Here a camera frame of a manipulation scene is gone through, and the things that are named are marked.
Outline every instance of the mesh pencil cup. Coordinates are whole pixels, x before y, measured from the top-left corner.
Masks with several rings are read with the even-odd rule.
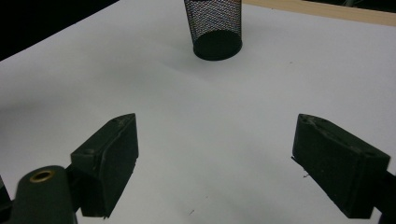
[[[241,0],[184,0],[184,5],[196,56],[219,61],[239,52]]]

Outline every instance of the black cylinder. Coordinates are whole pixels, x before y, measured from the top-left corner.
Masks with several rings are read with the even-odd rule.
[[[233,57],[242,48],[241,0],[184,0],[193,51],[208,61]]]

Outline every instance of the black mesh cylinder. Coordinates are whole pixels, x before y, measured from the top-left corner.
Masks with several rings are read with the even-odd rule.
[[[241,0],[184,0],[196,56],[218,61],[239,52],[241,3]]]

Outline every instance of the white table surface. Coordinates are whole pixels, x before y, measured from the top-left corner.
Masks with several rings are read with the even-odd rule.
[[[120,1],[0,62],[11,196],[25,174],[67,166],[108,120],[136,113],[130,182],[110,219],[79,223],[377,223],[377,210],[347,219],[290,156],[305,113],[396,157],[396,28],[247,5],[242,27],[242,50],[207,62],[182,1]]]

